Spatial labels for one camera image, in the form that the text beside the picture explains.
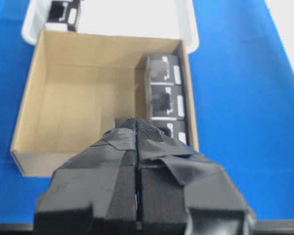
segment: open cardboard box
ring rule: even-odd
[[[50,176],[114,128],[146,118],[147,55],[177,54],[188,140],[198,150],[188,54],[181,40],[42,31],[32,59],[11,153],[24,176]]]

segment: cardboard box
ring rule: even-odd
[[[188,54],[181,40],[42,31],[32,59],[11,153],[24,176],[50,176],[114,127],[146,118],[149,54],[177,54],[189,145],[198,150]]]

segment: black tape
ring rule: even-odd
[[[136,233],[134,132],[104,138],[54,172],[36,206],[34,234]]]

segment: small black box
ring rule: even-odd
[[[152,121],[152,125],[162,130],[166,136],[178,139],[187,144],[186,122],[181,121]]]
[[[80,0],[52,1],[45,28],[56,31],[77,31]]]
[[[183,120],[184,110],[181,86],[151,86],[151,120]]]
[[[182,235],[187,224],[183,186],[160,166],[140,169],[143,234]]]
[[[151,84],[170,83],[182,85],[181,71],[176,55],[150,55],[147,59],[146,76]]]

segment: black fabric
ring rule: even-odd
[[[162,167],[141,168],[144,235],[182,235],[187,223],[183,186]]]
[[[124,128],[104,138],[54,172],[34,234],[135,234],[136,138]]]
[[[129,118],[117,118],[116,119],[116,127],[117,128],[127,128],[131,130],[136,130],[136,119]]]
[[[137,234],[138,219],[144,235],[251,233],[255,215],[221,166],[144,120],[119,127],[54,172],[35,234]]]

